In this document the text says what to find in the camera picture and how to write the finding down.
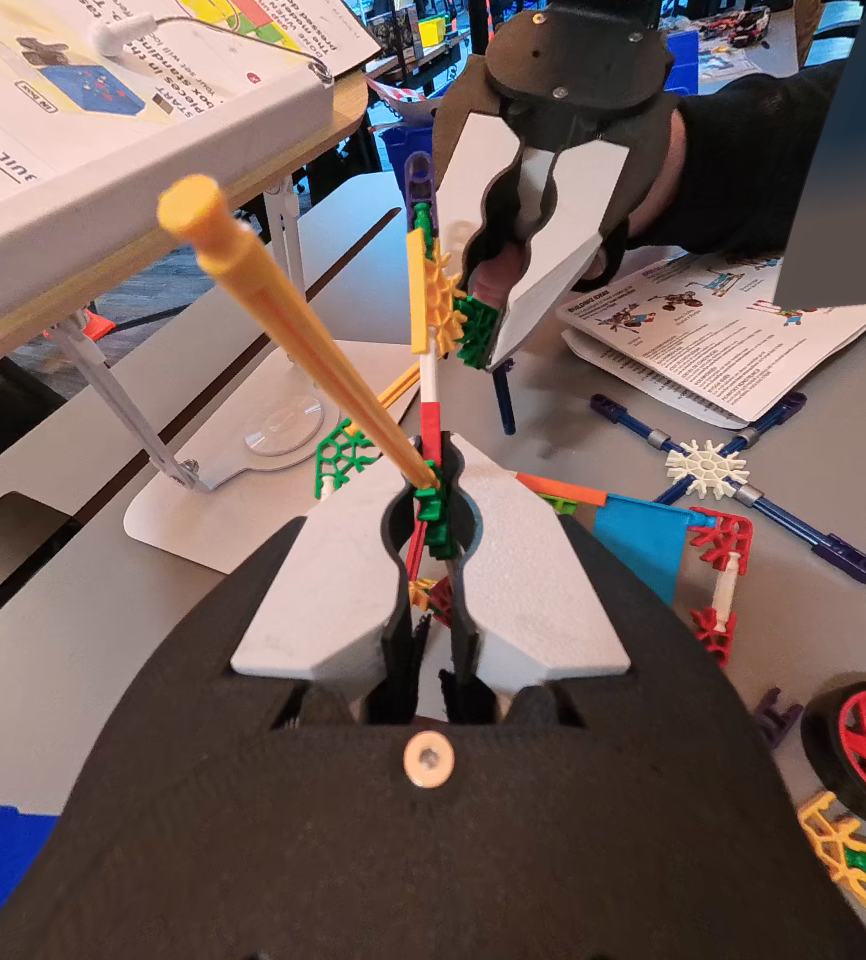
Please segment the clear suction dome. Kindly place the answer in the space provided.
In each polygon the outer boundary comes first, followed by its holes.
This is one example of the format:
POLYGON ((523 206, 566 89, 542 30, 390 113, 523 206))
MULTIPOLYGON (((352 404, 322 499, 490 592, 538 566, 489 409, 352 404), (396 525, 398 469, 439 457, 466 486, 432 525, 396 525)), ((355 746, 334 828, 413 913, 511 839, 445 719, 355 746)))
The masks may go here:
POLYGON ((247 431, 244 443, 258 456, 272 458, 292 453, 315 438, 324 421, 322 403, 313 395, 301 395, 271 410, 247 431))

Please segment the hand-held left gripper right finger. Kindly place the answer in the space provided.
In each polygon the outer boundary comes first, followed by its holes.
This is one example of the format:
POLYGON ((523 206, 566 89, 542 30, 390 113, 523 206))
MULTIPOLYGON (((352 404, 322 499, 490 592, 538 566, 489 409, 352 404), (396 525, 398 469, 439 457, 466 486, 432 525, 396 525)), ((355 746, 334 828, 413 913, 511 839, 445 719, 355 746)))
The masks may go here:
POLYGON ((449 722, 491 724, 523 689, 631 668, 563 519, 451 432, 443 440, 452 579, 452 670, 439 674, 449 722))

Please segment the instruction booklet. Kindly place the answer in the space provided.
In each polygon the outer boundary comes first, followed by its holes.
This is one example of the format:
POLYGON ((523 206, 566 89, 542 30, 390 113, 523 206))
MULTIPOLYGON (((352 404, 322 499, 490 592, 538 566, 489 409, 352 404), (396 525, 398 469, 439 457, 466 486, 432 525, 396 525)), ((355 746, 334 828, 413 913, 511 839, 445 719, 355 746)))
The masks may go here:
POLYGON ((866 331, 866 304, 775 304, 782 266, 780 254, 680 253, 574 295, 557 316, 588 362, 747 426, 866 331))

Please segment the yellow fan connector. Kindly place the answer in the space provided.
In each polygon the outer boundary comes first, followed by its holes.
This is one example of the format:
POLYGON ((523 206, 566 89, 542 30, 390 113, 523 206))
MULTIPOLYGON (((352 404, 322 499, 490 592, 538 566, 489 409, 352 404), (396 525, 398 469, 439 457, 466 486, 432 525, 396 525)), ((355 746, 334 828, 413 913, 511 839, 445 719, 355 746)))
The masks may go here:
POLYGON ((857 831, 861 822, 849 816, 833 819, 833 792, 822 790, 797 811, 799 825, 830 880, 866 909, 866 841, 857 831))

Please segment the white mount bracket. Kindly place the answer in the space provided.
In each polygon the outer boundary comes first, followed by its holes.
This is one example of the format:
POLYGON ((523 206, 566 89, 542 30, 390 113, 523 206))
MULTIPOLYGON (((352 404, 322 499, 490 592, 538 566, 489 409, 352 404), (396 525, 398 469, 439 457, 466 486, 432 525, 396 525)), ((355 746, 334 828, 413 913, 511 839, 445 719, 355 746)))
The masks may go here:
POLYGON ((336 426, 336 415, 335 405, 313 390, 301 390, 274 400, 243 400, 232 396, 177 451, 177 459, 195 462, 201 484, 208 490, 217 490, 242 474, 271 474, 312 459, 319 441, 336 426), (315 438, 280 457, 262 457, 247 449, 244 438, 249 430, 258 426, 274 408, 307 395, 318 399, 323 409, 323 422, 315 438))

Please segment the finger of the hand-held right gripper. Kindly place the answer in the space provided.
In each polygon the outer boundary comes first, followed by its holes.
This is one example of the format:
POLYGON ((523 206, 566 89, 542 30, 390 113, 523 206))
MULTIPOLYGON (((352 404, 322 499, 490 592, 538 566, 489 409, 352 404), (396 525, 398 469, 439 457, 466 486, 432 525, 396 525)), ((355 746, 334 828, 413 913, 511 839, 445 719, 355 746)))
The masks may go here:
POLYGON ((439 249, 467 283, 514 237, 522 143, 500 116, 471 113, 437 187, 439 249))
POLYGON ((525 270, 512 286, 496 328, 487 361, 490 372, 523 345, 594 258, 628 154, 625 146, 588 142, 556 156, 544 193, 550 209, 526 242, 525 270))

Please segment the purple clip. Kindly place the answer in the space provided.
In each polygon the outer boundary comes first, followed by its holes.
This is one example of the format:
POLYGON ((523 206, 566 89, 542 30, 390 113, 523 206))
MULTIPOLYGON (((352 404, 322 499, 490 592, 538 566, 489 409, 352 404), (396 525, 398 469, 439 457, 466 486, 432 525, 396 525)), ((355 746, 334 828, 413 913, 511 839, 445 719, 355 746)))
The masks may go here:
POLYGON ((782 690, 778 686, 768 688, 751 714, 767 748, 772 752, 787 739, 806 709, 799 702, 792 702, 781 708, 779 705, 781 693, 782 690))

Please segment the person's right forearm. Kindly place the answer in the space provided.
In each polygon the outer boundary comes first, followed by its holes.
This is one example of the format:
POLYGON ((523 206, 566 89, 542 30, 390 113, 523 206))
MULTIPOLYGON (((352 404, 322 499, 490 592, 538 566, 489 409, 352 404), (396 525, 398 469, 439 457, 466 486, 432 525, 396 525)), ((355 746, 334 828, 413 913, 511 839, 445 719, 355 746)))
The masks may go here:
POLYGON ((662 171, 629 215, 627 249, 783 251, 846 64, 782 78, 749 74, 681 98, 662 171))

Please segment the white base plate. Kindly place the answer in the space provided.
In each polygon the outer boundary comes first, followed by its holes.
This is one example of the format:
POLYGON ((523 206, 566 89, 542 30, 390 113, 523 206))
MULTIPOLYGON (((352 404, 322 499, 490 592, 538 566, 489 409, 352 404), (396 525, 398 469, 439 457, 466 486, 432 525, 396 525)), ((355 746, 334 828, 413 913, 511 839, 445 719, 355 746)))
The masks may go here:
MULTIPOLYGON (((277 347, 217 410, 231 397, 273 401, 301 390, 317 393, 277 347)), ((283 524, 316 504, 315 464, 314 455, 281 471, 248 472, 207 490, 186 488, 158 473, 127 507, 125 533, 139 543, 231 573, 283 524)))

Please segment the person's right hand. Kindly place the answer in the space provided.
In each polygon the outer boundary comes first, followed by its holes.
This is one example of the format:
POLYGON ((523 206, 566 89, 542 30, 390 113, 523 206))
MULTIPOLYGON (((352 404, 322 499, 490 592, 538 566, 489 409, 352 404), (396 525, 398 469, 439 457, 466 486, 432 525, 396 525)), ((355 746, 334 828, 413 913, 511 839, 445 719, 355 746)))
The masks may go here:
MULTIPOLYGON (((669 142, 663 166, 642 203, 629 214, 624 246, 619 246, 619 251, 614 253, 601 247, 586 271, 574 282, 573 289, 580 292, 595 289, 607 282, 607 273, 615 274, 619 270, 626 252, 639 244, 639 239, 652 229, 676 200, 686 168, 687 153, 686 122, 679 109, 675 109, 670 115, 669 142)), ((491 307, 506 306, 509 294, 521 276, 524 257, 523 247, 507 243, 497 256, 485 261, 475 271, 472 293, 475 299, 491 307)))

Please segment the colourful toy construction model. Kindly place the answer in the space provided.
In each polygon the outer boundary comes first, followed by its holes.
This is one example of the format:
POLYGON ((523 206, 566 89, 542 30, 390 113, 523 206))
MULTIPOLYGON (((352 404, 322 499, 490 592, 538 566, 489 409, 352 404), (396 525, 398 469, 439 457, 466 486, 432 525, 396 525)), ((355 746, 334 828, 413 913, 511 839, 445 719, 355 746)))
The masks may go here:
MULTIPOLYGON (((422 528, 422 544, 432 548, 434 534, 448 534, 450 493, 442 472, 440 404, 425 399, 420 406, 420 449, 407 438, 388 412, 388 402, 374 395, 271 254, 247 226, 228 210, 217 182, 204 174, 175 182, 158 200, 157 220, 175 239, 189 243, 202 268, 288 356, 351 415, 351 428, 389 459, 411 485, 422 505, 414 526, 422 528)), ((711 606, 692 610, 695 636, 726 665, 737 616, 732 612, 736 580, 748 559, 747 547, 715 560, 718 573, 711 606)))

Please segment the blue rod cross assembly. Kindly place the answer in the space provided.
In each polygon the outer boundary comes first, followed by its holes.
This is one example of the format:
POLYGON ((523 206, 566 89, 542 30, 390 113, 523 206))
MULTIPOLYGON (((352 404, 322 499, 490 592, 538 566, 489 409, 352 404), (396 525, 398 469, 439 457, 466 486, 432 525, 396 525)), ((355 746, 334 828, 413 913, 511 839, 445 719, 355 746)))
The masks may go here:
POLYGON ((687 496, 716 500, 734 499, 753 510, 789 534, 806 543, 823 561, 860 584, 866 585, 866 554, 836 534, 824 534, 798 516, 771 501, 749 483, 743 453, 757 443, 770 429, 781 426, 798 414, 807 397, 800 391, 790 391, 780 398, 765 414, 738 431, 725 443, 707 440, 700 444, 674 442, 670 436, 639 420, 627 408, 604 393, 595 393, 589 401, 592 412, 614 425, 623 426, 643 438, 654 450, 666 456, 667 476, 673 485, 656 502, 671 506, 687 496))

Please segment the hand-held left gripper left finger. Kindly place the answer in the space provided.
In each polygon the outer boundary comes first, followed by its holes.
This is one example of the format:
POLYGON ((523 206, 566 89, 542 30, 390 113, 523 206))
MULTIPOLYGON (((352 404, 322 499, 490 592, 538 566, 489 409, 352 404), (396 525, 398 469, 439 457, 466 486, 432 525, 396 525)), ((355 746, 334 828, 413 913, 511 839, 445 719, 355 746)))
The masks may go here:
POLYGON ((365 705, 387 679, 384 638, 410 615, 405 570, 390 521, 412 491, 390 457, 298 518, 276 571, 261 571, 258 601, 229 603, 228 664, 239 677, 283 681, 278 724, 295 695, 313 687, 341 704, 365 705))

